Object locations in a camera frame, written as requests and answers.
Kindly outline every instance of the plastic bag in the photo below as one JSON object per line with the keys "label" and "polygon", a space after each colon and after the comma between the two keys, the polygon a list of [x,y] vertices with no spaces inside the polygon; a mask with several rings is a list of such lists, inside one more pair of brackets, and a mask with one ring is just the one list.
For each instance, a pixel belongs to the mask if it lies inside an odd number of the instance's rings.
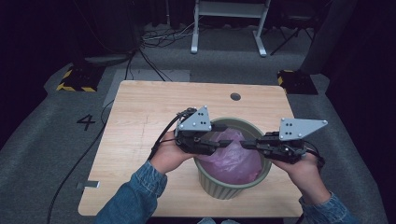
{"label": "plastic bag", "polygon": [[227,147],[218,148],[211,156],[200,155],[202,167],[217,180],[234,185],[254,181],[262,170],[262,159],[257,150],[242,148],[239,141],[245,140],[238,130],[228,128],[215,133],[211,141],[233,140]]}

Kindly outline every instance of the printed number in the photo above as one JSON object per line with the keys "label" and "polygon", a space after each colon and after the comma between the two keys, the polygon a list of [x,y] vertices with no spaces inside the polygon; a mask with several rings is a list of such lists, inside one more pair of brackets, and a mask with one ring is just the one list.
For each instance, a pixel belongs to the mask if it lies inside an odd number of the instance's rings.
{"label": "printed number", "polygon": [[95,121],[92,121],[92,115],[89,114],[89,115],[85,116],[84,118],[79,119],[79,120],[77,121],[77,123],[83,123],[83,124],[85,124],[85,129],[84,129],[84,131],[87,131],[87,130],[88,130],[88,127],[90,126],[90,124],[95,123]]}

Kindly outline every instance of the white stand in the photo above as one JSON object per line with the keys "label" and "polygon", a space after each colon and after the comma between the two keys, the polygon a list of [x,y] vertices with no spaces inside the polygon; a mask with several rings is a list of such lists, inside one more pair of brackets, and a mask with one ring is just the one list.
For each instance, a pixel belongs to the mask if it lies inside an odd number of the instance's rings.
{"label": "white stand", "polygon": [[265,0],[264,4],[245,4],[245,3],[228,3],[228,2],[206,2],[195,0],[194,12],[194,32],[192,34],[191,53],[198,52],[198,22],[199,16],[223,16],[223,17],[244,17],[260,18],[259,29],[253,31],[257,48],[262,57],[267,55],[264,45],[262,44],[262,27],[267,17],[268,8],[271,0]]}

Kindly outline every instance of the hand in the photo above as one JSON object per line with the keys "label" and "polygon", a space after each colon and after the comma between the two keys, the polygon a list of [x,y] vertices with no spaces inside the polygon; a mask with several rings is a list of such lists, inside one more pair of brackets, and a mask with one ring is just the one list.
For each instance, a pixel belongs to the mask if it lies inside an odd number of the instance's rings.
{"label": "hand", "polygon": [[303,194],[305,203],[319,204],[330,199],[331,194],[324,186],[318,171],[317,158],[311,153],[306,153],[305,157],[295,164],[283,161],[272,163],[288,173],[291,181]]}
{"label": "hand", "polygon": [[166,141],[169,139],[174,139],[175,135],[173,132],[167,132],[163,136],[163,141],[154,157],[151,159],[151,165],[165,175],[168,172],[175,170],[183,161],[192,158],[194,155],[185,153],[182,151],[175,143],[175,140]]}

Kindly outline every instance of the denim sleeve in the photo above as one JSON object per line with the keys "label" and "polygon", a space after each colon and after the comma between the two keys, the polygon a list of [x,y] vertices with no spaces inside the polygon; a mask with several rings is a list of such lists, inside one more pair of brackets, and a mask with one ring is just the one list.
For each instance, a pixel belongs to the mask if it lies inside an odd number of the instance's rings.
{"label": "denim sleeve", "polygon": [[332,197],[329,201],[316,205],[305,204],[304,199],[299,200],[305,220],[310,223],[359,223],[359,221],[353,217],[344,204],[338,199],[338,197],[332,193]]}
{"label": "denim sleeve", "polygon": [[99,211],[94,223],[146,223],[157,208],[157,198],[166,183],[166,175],[146,161]]}

